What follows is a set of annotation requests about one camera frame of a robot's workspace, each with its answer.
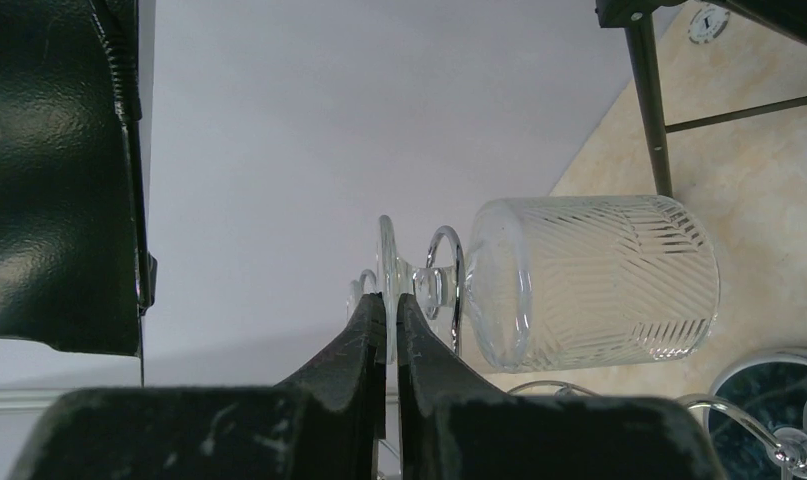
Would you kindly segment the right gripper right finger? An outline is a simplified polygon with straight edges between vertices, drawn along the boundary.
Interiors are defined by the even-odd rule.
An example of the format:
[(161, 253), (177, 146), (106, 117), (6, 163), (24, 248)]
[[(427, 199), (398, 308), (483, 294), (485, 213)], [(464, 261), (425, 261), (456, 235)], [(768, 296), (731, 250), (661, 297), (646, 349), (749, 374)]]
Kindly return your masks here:
[(655, 397), (514, 396), (462, 362), (416, 299), (396, 313), (405, 479), (722, 479), (697, 421)]

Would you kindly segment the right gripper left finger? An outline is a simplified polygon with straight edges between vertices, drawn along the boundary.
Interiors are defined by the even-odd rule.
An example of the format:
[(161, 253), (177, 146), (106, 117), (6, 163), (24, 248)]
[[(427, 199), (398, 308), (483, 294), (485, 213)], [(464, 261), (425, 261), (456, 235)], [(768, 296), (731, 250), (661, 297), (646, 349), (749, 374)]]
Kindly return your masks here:
[(89, 388), (39, 418), (13, 479), (374, 479), (386, 311), (345, 328), (273, 386)]

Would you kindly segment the glass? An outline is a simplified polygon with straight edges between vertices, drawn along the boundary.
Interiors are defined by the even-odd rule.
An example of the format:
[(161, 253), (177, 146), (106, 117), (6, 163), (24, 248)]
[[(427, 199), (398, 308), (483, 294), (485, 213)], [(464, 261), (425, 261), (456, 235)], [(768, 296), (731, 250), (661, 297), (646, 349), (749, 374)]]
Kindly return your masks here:
[(379, 287), (375, 272), (370, 269), (363, 270), (359, 277), (349, 284), (346, 302), (346, 320), (350, 320), (363, 295), (378, 292)]
[(666, 196), (504, 198), (477, 212), (469, 240), (441, 226), (425, 262), (379, 220), (377, 266), (350, 285), (389, 315), (412, 295), (429, 321), (448, 310), (450, 350), (489, 373), (565, 371), (692, 354), (718, 315), (708, 234)]

